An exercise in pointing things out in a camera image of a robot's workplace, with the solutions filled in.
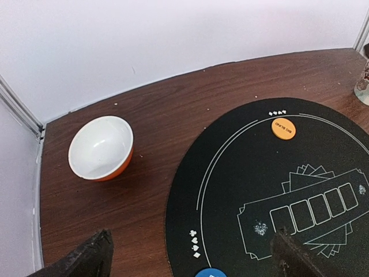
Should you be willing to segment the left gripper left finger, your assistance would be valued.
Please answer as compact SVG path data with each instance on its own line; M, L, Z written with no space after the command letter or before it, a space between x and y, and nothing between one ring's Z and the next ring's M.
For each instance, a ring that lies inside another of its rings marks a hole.
M65 257L31 276L110 276L113 253L111 231L102 229Z

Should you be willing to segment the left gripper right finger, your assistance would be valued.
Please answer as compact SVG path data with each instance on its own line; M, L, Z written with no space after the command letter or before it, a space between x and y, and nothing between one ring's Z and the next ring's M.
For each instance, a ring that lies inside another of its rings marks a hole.
M275 276L327 276L326 270L291 236L279 229L270 243Z

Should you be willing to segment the orange big blind button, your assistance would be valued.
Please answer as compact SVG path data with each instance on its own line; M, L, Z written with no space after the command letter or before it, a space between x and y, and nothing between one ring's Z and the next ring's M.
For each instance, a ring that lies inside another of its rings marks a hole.
M295 125L286 118L274 119L271 129L273 134L282 140L291 140L296 135Z

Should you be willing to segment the blue small blind button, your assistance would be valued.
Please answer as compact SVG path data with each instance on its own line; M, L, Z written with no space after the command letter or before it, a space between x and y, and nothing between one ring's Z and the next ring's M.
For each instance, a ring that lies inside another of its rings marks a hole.
M227 277L227 275L217 268L205 268L197 272L195 277Z

